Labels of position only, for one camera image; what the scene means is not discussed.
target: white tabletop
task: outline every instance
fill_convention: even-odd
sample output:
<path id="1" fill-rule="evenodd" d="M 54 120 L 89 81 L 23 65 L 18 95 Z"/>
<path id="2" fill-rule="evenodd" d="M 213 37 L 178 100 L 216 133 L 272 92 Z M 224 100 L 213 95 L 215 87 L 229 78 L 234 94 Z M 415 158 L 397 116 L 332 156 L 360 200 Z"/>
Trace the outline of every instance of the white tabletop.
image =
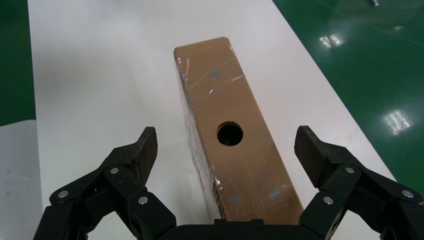
<path id="1" fill-rule="evenodd" d="M 347 147 L 390 174 L 271 0 L 31 0 L 29 20 L 43 207 L 115 147 L 156 127 L 147 182 L 177 223 L 208 221 L 187 141 L 175 47 L 226 36 L 305 207 L 317 190 L 294 154 L 296 130 Z M 115 213 L 90 239 L 134 239 Z M 333 239 L 378 239 L 348 213 Z"/>

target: green epoxy floor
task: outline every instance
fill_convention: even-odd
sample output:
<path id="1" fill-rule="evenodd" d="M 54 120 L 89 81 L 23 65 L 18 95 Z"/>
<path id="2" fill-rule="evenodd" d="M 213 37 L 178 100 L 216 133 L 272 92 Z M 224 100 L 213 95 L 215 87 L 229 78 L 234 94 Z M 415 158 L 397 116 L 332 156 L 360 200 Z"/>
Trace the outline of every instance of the green epoxy floor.
<path id="1" fill-rule="evenodd" d="M 424 1 L 274 2 L 397 181 L 424 195 Z"/>
<path id="2" fill-rule="evenodd" d="M 36 119 L 27 1 L 0 0 L 0 126 Z"/>

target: white surface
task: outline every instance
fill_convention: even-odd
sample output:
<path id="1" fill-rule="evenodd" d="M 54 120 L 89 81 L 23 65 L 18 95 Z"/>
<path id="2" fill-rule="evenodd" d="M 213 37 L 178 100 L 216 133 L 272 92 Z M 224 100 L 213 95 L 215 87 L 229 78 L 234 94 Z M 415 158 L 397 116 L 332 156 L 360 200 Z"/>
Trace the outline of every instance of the white surface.
<path id="1" fill-rule="evenodd" d="M 294 154 L 297 127 L 346 146 L 393 178 L 271 0 L 31 0 L 32 62 L 43 206 L 110 151 L 156 127 L 148 180 L 178 224 L 207 221 L 178 91 L 175 47 L 230 39 L 305 206 L 316 193 Z M 90 236 L 133 239 L 107 216 Z M 348 214 L 334 239 L 377 239 Z"/>
<path id="2" fill-rule="evenodd" d="M 43 214 L 35 120 L 0 126 L 0 239 L 32 239 Z"/>

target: brown cardboard box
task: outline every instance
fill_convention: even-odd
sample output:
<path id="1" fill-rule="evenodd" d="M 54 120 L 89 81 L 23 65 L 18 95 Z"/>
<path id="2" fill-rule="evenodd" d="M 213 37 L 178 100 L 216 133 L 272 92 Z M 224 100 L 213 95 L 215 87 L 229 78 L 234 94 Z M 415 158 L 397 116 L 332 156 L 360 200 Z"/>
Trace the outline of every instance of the brown cardboard box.
<path id="1" fill-rule="evenodd" d="M 229 221 L 297 224 L 302 205 L 228 38 L 174 57 L 206 198 Z"/>

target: circular hole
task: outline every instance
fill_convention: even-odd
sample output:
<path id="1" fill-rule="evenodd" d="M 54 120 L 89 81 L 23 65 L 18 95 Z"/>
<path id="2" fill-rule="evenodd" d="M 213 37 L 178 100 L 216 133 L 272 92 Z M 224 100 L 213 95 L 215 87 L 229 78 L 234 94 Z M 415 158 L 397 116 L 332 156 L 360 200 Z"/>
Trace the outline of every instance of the circular hole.
<path id="1" fill-rule="evenodd" d="M 242 141 L 243 130 L 237 123 L 228 121 L 218 127 L 216 135 L 221 144 L 234 146 Z"/>

